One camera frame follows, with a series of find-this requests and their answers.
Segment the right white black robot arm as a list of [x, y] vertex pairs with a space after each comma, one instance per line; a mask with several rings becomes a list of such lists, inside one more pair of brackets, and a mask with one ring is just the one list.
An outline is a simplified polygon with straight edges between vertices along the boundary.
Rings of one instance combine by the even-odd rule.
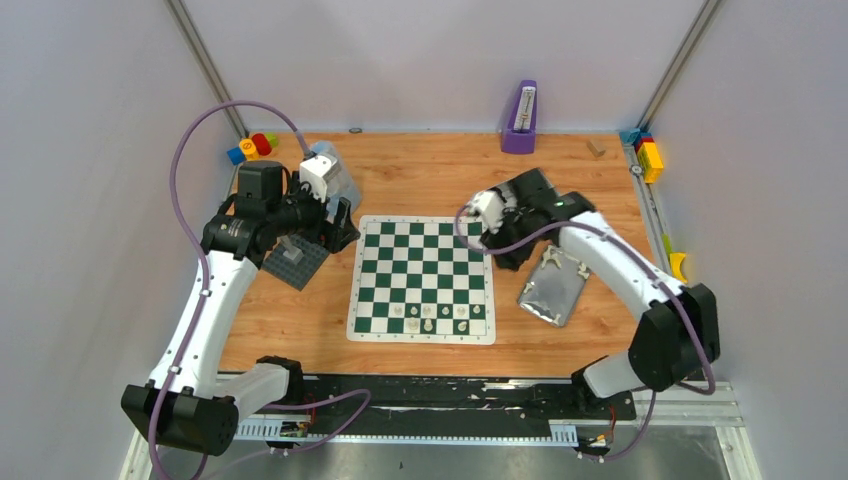
[[515, 271], [535, 245], [547, 241], [585, 264], [624, 303], [637, 322], [628, 348], [602, 357], [572, 375], [571, 403], [596, 417], [611, 397], [656, 392], [701, 371], [715, 390], [712, 364], [721, 354], [717, 299], [699, 283], [685, 285], [652, 264], [609, 225], [584, 195], [560, 193], [539, 168], [475, 193], [464, 211], [482, 223], [472, 250]]

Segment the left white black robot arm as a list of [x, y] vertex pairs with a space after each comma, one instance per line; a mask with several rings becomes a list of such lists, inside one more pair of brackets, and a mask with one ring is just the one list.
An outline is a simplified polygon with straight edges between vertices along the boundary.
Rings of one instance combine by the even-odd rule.
[[273, 404], [293, 413], [304, 405], [300, 362], [264, 356], [223, 385], [219, 362], [242, 299], [278, 239], [300, 235], [337, 253], [359, 237], [352, 213], [360, 200], [346, 167], [328, 154], [305, 159], [293, 174], [266, 160], [239, 169], [236, 192], [194, 242], [196, 279], [171, 342], [146, 384], [127, 386], [121, 398], [149, 442], [219, 456], [257, 411]]

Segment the green white chess mat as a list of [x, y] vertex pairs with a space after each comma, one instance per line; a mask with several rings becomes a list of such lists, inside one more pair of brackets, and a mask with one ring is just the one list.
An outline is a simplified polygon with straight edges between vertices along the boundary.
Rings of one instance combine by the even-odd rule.
[[[350, 341], [489, 346], [496, 340], [493, 263], [470, 250], [482, 225], [468, 218], [443, 216], [364, 215], [356, 243], [352, 288], [346, 321]], [[396, 305], [404, 308], [395, 315]], [[424, 305], [433, 314], [422, 313]], [[443, 315], [445, 305], [452, 308]], [[480, 314], [472, 307], [480, 305]], [[410, 308], [417, 306], [413, 316]], [[419, 333], [406, 333], [408, 318], [420, 320]], [[424, 321], [434, 330], [426, 332]], [[467, 321], [464, 335], [454, 333]]]

